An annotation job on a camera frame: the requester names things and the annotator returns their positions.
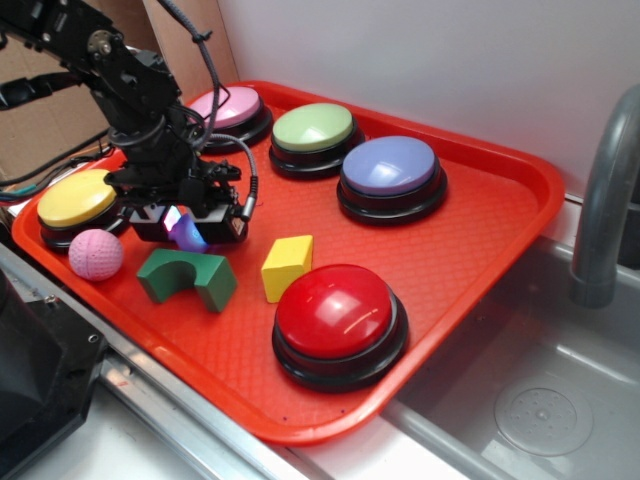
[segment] pink ball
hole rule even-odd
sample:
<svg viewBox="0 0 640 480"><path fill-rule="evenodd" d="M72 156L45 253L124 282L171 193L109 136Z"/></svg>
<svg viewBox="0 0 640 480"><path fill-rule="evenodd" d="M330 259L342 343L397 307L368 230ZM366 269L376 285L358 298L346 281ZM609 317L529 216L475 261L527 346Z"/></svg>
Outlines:
<svg viewBox="0 0 640 480"><path fill-rule="evenodd" d="M85 230L69 246L71 269L94 282L113 276L122 266L123 257L120 240L104 230Z"/></svg>

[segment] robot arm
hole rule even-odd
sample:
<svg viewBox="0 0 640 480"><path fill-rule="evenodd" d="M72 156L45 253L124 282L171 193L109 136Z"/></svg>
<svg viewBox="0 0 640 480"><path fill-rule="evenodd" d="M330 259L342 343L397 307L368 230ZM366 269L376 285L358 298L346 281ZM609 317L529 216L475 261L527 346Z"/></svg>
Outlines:
<svg viewBox="0 0 640 480"><path fill-rule="evenodd" d="M229 183L241 171L200 158L193 145L202 122L180 104L180 89L162 57L131 51L112 21L81 0L0 0L0 31L54 56L69 71L5 84L0 110L63 88L57 75L67 75L64 86L86 85L110 125L111 142L126 157L105 181L133 212L132 225L143 240L168 240L157 224L172 205L191 211L207 243L244 240L250 214Z"/></svg>

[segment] white wall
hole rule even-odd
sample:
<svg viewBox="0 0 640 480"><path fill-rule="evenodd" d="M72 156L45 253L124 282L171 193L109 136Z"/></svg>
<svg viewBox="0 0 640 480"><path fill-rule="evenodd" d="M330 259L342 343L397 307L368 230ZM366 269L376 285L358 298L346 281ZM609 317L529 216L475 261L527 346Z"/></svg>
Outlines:
<svg viewBox="0 0 640 480"><path fill-rule="evenodd" d="M238 72L526 151L581 194L637 0L220 0Z"/></svg>

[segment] yellow cube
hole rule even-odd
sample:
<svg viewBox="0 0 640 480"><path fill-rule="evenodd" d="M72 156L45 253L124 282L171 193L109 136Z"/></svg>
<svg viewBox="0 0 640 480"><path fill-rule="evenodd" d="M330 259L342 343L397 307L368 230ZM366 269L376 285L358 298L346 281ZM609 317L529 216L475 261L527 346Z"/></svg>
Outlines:
<svg viewBox="0 0 640 480"><path fill-rule="evenodd" d="M278 238L262 265L262 283L269 303L277 303L294 280L311 271L313 236Z"/></svg>

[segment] red button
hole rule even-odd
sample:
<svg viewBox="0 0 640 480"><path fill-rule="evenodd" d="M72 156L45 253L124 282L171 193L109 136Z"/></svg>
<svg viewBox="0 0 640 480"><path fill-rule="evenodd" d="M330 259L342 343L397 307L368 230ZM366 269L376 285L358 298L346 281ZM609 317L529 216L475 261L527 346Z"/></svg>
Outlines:
<svg viewBox="0 0 640 480"><path fill-rule="evenodd" d="M286 342L313 358L358 354L391 323L391 294L375 273L355 265L321 267L284 292L276 322Z"/></svg>

